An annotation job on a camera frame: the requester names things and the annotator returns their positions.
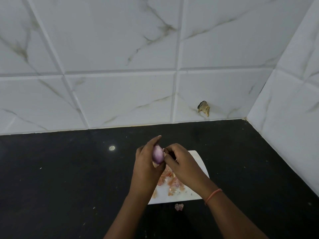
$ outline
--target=black countertop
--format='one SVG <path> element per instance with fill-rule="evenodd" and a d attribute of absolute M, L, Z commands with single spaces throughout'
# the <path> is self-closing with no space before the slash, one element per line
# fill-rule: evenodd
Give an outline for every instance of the black countertop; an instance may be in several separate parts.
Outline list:
<path fill-rule="evenodd" d="M 0 136 L 0 237 L 100 238 L 130 187 L 135 151 L 196 150 L 210 178 L 270 238 L 318 237 L 319 198 L 244 120 Z M 137 238 L 221 238 L 202 200 L 148 205 Z"/>

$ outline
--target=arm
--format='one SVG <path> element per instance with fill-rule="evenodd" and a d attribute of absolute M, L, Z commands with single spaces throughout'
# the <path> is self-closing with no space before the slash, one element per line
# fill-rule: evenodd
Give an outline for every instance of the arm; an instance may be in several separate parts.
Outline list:
<path fill-rule="evenodd" d="M 165 162 L 178 179 L 198 193 L 204 201 L 218 189 L 184 147 L 172 144 L 164 151 Z M 207 205 L 224 238 L 267 238 L 223 192 L 215 194 Z"/>
<path fill-rule="evenodd" d="M 139 219 L 165 169 L 165 163 L 162 163 L 157 168 L 154 168 L 152 163 L 153 147 L 160 138 L 161 136 L 155 137 L 145 146 L 137 149 L 130 192 L 104 239 L 134 237 Z"/>

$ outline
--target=orange thread bracelet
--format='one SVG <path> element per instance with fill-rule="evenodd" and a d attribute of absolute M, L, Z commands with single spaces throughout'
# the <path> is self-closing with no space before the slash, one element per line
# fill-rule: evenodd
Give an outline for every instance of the orange thread bracelet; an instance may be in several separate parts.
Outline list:
<path fill-rule="evenodd" d="M 207 205 L 207 202 L 215 195 L 215 194 L 217 194 L 218 192 L 221 192 L 221 191 L 223 191 L 222 189 L 217 189 L 217 190 L 215 190 L 209 197 L 208 197 L 208 199 L 205 201 L 205 205 Z"/>

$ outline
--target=woman's right hand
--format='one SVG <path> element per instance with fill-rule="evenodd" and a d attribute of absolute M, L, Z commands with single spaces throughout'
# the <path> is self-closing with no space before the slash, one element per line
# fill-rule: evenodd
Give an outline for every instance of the woman's right hand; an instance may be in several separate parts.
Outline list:
<path fill-rule="evenodd" d="M 177 178 L 186 186 L 198 193 L 204 200 L 218 189 L 206 176 L 193 156 L 180 144 L 172 144 L 164 149 L 165 162 L 173 170 Z"/>

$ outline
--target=cutting board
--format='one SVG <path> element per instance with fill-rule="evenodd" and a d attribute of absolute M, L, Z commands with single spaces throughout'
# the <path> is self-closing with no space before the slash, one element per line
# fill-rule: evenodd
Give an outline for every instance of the cutting board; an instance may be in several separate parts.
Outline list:
<path fill-rule="evenodd" d="M 199 156 L 199 154 L 195 150 L 189 151 L 189 153 L 193 156 L 193 158 L 198 163 L 198 165 L 203 170 L 203 172 L 209 177 L 205 164 L 203 160 L 201 159 L 201 157 Z M 172 196 L 168 196 L 169 186 L 167 185 L 167 182 L 161 186 L 156 186 L 156 189 L 157 189 L 157 197 L 155 199 L 151 198 L 151 200 L 148 203 L 149 205 L 202 199 L 197 193 L 195 193 L 186 185 L 185 185 L 184 191 L 180 191 L 178 189 L 177 192 Z"/>

